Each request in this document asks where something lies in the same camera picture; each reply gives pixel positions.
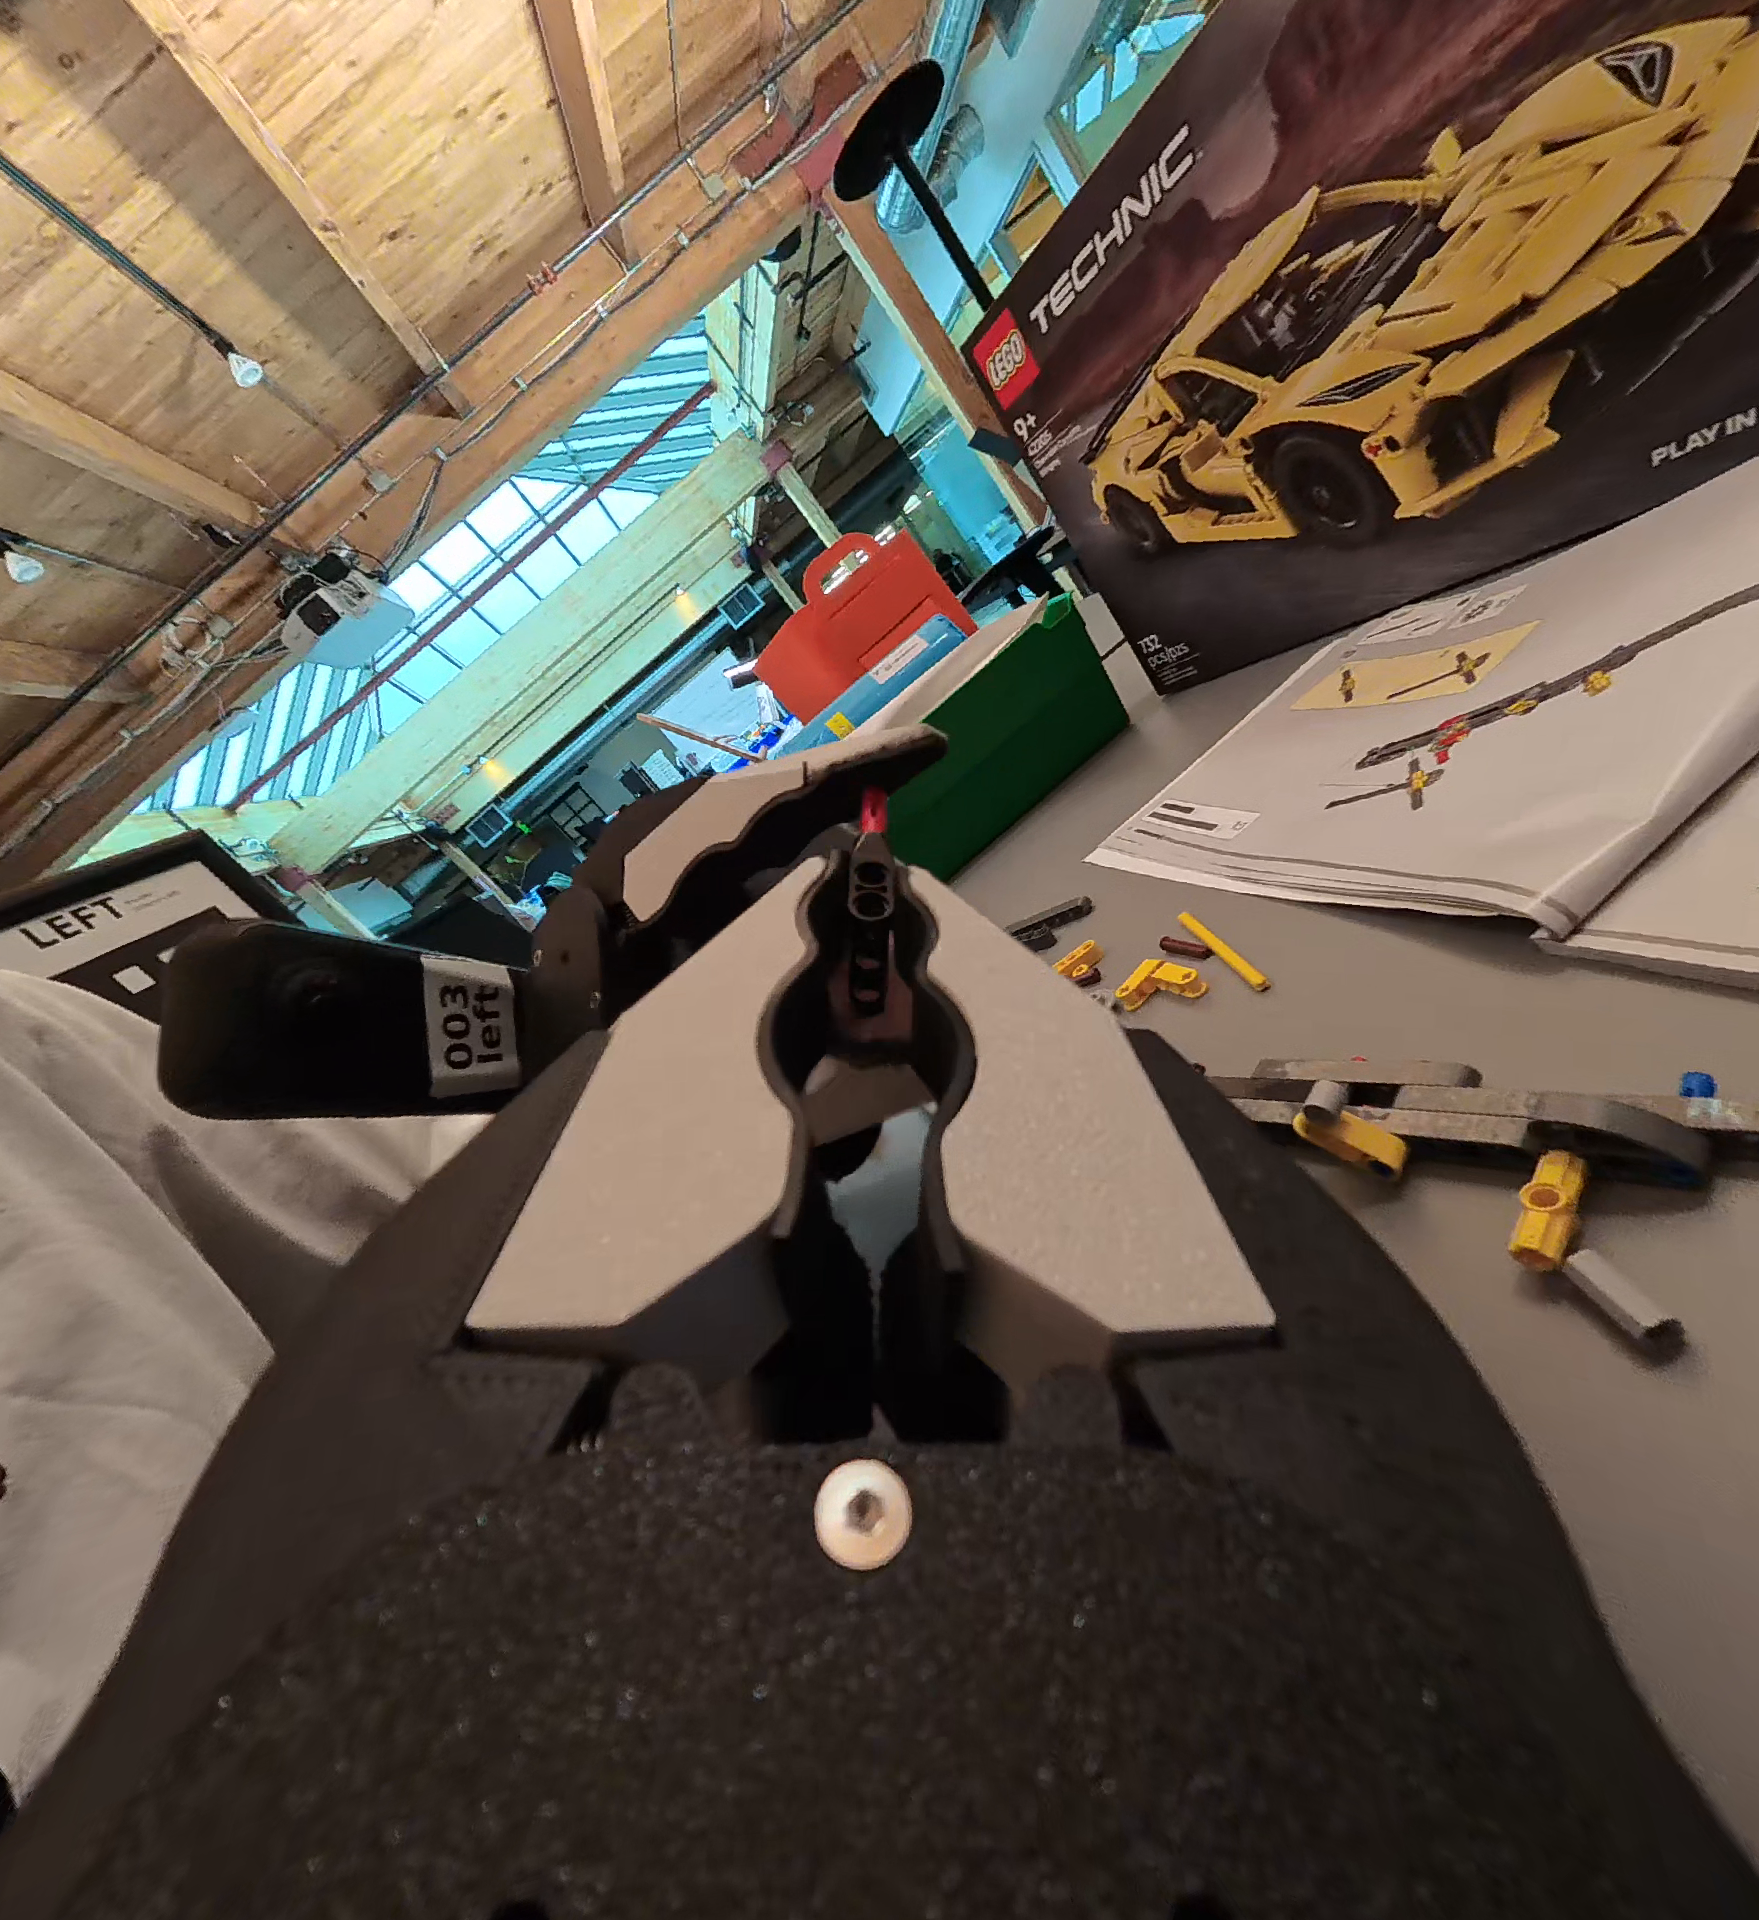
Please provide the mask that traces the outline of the black yellow box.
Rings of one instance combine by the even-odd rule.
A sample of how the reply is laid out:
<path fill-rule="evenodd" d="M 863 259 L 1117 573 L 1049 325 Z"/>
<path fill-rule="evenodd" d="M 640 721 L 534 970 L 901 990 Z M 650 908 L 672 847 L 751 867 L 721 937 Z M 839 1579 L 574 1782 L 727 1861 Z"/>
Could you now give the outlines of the black yellow box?
<path fill-rule="evenodd" d="M 965 343 L 1167 699 L 1759 458 L 1759 2 L 1213 4 Z"/>

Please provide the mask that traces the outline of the black lego fork piece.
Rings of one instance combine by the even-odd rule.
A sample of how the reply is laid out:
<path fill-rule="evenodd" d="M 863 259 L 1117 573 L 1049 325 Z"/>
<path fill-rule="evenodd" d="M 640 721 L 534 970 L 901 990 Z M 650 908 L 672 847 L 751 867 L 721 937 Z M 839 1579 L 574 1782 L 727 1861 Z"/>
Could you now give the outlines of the black lego fork piece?
<path fill-rule="evenodd" d="M 897 867 L 883 826 L 833 857 L 813 900 L 807 996 L 827 1054 L 855 1067 L 903 1058 L 911 989 L 899 964 Z"/>

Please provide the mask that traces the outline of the red plastic case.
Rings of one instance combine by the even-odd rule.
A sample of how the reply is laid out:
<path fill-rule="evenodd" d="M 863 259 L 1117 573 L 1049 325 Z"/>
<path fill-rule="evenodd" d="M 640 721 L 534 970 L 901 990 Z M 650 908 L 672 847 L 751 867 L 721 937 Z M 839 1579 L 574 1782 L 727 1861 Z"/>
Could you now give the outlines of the red plastic case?
<path fill-rule="evenodd" d="M 799 723 L 817 719 L 927 620 L 979 630 L 909 534 L 845 534 L 801 579 L 803 602 L 753 662 L 759 684 Z"/>

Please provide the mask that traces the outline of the person's white printed shirt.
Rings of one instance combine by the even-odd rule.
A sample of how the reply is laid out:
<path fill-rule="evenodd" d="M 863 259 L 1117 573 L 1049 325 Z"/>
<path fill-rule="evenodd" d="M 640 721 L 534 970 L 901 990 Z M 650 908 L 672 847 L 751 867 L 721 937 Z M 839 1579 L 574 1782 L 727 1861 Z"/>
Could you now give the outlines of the person's white printed shirt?
<path fill-rule="evenodd" d="M 156 1028 L 0 972 L 0 1830 L 266 1369 L 482 1116 L 206 1120 Z"/>

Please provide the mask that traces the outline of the black round pole lamp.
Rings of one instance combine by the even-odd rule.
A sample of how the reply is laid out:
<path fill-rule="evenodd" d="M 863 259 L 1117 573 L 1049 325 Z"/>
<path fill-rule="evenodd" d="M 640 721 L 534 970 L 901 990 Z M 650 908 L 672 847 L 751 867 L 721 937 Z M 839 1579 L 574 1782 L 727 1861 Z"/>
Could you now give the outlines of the black round pole lamp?
<path fill-rule="evenodd" d="M 921 210 L 939 246 L 959 273 L 981 315 L 991 312 L 993 294 L 971 254 L 963 248 L 939 199 L 915 163 L 915 143 L 929 130 L 943 97 L 945 74 L 937 60 L 915 60 L 893 78 L 845 135 L 833 168 L 833 194 L 841 204 L 873 199 L 887 178 L 897 177 Z"/>

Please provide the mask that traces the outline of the long grey lego beam assembly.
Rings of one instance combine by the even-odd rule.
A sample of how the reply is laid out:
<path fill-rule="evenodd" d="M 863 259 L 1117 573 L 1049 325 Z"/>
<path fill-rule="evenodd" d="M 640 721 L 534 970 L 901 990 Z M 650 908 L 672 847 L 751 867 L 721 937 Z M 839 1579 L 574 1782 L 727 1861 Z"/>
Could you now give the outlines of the long grey lego beam assembly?
<path fill-rule="evenodd" d="M 1461 1065 L 1259 1062 L 1213 1089 L 1271 1136 L 1395 1185 L 1419 1163 L 1517 1175 L 1509 1257 L 1559 1272 L 1577 1250 L 1595 1187 L 1703 1190 L 1729 1166 L 1759 1166 L 1759 1101 L 1719 1095 L 1705 1075 L 1681 1093 L 1599 1097 L 1489 1089 Z"/>

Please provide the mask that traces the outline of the lego instruction booklet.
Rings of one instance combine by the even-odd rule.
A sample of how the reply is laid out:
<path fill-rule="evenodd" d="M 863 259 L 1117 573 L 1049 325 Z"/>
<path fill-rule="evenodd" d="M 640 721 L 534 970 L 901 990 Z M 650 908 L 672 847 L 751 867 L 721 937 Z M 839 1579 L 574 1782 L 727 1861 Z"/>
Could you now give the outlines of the lego instruction booklet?
<path fill-rule="evenodd" d="M 1085 859 L 1759 995 L 1759 570 L 1453 656 L 1329 647 Z"/>

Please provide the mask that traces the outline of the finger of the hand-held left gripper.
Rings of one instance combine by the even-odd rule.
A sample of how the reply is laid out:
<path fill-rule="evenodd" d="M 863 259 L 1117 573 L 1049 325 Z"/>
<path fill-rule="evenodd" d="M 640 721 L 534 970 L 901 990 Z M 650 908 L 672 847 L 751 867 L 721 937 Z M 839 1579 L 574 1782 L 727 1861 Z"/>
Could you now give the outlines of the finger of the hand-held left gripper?
<path fill-rule="evenodd" d="M 817 837 L 945 755 L 931 726 L 851 735 L 634 801 L 608 829 L 608 998 L 636 1002 L 747 911 Z"/>

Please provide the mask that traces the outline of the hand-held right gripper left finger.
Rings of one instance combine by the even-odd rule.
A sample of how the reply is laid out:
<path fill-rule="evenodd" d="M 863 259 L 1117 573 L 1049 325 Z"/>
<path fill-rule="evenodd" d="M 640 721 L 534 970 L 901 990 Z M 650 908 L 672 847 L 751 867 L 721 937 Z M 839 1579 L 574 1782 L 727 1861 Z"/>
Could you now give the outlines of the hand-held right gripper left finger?
<path fill-rule="evenodd" d="M 620 1014 L 464 1316 L 474 1344 L 684 1371 L 761 1439 L 865 1439 L 871 1282 L 825 1206 L 773 1016 L 819 956 L 803 857 Z"/>

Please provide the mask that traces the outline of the white ceiling projector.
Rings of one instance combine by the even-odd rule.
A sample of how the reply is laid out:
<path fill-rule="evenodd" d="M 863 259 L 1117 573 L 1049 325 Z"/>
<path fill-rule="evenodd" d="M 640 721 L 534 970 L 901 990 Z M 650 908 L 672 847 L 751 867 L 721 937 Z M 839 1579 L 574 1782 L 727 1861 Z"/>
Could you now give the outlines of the white ceiling projector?
<path fill-rule="evenodd" d="M 412 630 L 412 606 L 342 552 L 290 574 L 276 592 L 278 642 L 320 666 L 364 671 Z"/>

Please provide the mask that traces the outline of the light grey lego sleeve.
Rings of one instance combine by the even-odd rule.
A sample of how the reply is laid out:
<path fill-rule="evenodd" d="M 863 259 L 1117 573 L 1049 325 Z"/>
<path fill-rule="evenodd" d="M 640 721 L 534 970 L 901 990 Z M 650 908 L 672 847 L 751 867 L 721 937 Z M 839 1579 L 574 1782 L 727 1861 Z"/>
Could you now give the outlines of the light grey lego sleeve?
<path fill-rule="evenodd" d="M 1593 1248 L 1563 1260 L 1561 1276 L 1571 1293 L 1599 1314 L 1613 1333 L 1651 1354 L 1675 1354 L 1685 1346 L 1683 1322 L 1645 1294 L 1615 1262 Z"/>

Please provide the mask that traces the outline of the long yellow lego axle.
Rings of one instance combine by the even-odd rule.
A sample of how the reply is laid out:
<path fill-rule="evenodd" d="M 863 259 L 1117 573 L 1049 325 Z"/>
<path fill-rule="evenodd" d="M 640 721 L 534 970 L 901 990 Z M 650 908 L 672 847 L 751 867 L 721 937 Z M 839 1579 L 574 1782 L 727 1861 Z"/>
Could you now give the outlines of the long yellow lego axle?
<path fill-rule="evenodd" d="M 1217 959 L 1227 972 L 1237 976 L 1253 995 L 1267 995 L 1271 990 L 1273 982 L 1267 972 L 1225 943 L 1215 931 L 1199 923 L 1193 915 L 1179 913 L 1177 924 L 1191 945 L 1205 949 L 1209 956 Z"/>

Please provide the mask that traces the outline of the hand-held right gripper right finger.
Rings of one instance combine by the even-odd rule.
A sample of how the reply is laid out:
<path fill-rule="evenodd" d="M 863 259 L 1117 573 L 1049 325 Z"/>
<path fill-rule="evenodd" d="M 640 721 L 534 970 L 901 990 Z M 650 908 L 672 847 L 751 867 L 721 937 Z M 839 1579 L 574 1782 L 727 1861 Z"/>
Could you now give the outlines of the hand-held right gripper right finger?
<path fill-rule="evenodd" d="M 929 1118 L 889 1358 L 1025 1397 L 1067 1366 L 1267 1343 L 1275 1306 L 1115 1016 L 921 868 L 893 931 Z"/>

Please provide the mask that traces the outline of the green storage bin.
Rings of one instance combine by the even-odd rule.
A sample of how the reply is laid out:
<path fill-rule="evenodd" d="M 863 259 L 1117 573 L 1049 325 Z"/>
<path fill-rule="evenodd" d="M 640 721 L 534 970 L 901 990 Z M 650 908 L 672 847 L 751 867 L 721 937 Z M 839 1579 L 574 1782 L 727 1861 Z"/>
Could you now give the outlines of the green storage bin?
<path fill-rule="evenodd" d="M 1131 725 L 1067 594 L 965 636 L 871 719 L 931 726 L 945 753 L 891 794 L 901 860 L 951 881 Z"/>

